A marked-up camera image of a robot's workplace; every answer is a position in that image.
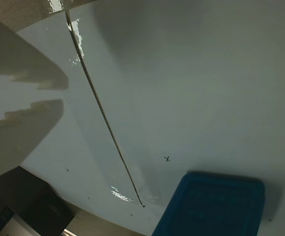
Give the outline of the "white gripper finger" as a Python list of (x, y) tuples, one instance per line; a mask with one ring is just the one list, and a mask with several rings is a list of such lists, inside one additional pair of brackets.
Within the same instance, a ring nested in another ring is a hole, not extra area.
[(0, 175), (18, 167), (63, 115), (61, 99), (31, 103), (0, 120)]
[(48, 57), (0, 22), (0, 75), (39, 89), (68, 88), (68, 77)]

